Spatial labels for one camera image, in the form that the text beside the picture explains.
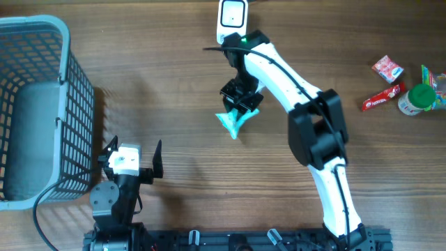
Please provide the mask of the Haribo gummy candy bag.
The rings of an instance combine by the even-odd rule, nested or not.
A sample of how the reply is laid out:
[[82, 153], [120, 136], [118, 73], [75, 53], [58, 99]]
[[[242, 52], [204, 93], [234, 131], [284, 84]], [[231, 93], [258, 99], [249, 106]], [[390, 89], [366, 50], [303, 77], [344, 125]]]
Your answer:
[[436, 93], [436, 99], [425, 111], [445, 109], [445, 72], [433, 74], [425, 65], [422, 68], [422, 83], [430, 86]]

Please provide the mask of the red Nescafe stick sachet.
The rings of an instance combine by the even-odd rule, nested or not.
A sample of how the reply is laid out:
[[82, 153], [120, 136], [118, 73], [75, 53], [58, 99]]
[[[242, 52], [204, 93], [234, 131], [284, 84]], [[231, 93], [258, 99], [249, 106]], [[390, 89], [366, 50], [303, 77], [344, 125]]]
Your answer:
[[367, 111], [368, 109], [374, 108], [379, 104], [385, 103], [397, 95], [399, 95], [402, 91], [406, 90], [406, 85], [404, 82], [400, 82], [397, 85], [394, 85], [374, 96], [365, 100], [362, 104], [362, 111]]

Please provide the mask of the red tissue pack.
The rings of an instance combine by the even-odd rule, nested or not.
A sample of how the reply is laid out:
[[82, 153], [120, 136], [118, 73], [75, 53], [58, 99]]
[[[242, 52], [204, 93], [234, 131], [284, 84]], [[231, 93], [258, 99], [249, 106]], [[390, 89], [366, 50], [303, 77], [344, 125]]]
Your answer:
[[403, 75], [404, 69], [388, 55], [379, 59], [372, 67], [387, 83], [392, 84]]

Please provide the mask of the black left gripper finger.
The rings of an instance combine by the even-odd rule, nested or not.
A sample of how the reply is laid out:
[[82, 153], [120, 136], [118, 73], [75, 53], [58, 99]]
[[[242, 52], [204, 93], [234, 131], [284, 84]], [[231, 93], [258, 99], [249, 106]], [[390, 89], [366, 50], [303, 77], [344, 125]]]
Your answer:
[[110, 143], [98, 154], [98, 163], [108, 162], [111, 154], [118, 150], [118, 136], [115, 135]]
[[153, 177], [163, 178], [163, 163], [162, 163], [162, 140], [157, 143], [154, 155], [153, 155]]

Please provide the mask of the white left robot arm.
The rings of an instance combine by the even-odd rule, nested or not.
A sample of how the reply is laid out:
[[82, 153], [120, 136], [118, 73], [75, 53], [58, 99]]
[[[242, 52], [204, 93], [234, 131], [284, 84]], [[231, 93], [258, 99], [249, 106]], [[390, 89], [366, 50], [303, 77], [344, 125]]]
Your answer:
[[140, 162], [140, 145], [118, 144], [118, 137], [101, 150], [98, 166], [107, 180], [90, 192], [95, 224], [84, 234], [83, 250], [157, 250], [156, 241], [144, 224], [132, 220], [143, 208], [140, 186], [151, 185], [156, 178], [163, 177], [162, 142], [157, 143], [151, 168], [141, 167]]

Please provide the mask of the green lid jar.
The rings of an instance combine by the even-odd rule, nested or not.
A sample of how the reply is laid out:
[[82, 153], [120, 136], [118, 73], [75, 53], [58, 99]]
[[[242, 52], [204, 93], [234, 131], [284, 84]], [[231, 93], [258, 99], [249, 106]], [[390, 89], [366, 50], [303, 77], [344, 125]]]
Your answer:
[[399, 110], [408, 116], [414, 116], [430, 108], [436, 99], [436, 92], [426, 84], [417, 84], [404, 93], [398, 100]]

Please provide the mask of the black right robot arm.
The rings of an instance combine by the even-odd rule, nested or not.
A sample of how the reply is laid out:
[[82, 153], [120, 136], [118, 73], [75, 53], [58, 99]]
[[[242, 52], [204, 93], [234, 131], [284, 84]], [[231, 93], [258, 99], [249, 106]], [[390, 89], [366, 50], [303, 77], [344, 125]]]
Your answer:
[[323, 207], [323, 226], [338, 250], [351, 250], [366, 241], [346, 178], [346, 122], [339, 95], [311, 85], [279, 55], [261, 31], [232, 33], [218, 50], [236, 69], [220, 91], [225, 113], [219, 120], [233, 138], [241, 125], [258, 113], [267, 89], [288, 116], [288, 143], [295, 159], [309, 168]]

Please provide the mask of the teal wet wipes pack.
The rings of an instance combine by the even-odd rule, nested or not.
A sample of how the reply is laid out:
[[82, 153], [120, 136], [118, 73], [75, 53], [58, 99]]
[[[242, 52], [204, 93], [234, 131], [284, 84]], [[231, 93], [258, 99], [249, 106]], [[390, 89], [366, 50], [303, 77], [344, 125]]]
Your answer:
[[227, 113], [216, 114], [216, 117], [220, 120], [222, 125], [228, 130], [232, 139], [238, 138], [238, 133], [243, 124], [250, 118], [256, 116], [260, 111], [255, 109], [254, 111], [246, 111], [241, 114], [237, 109], [232, 109]]

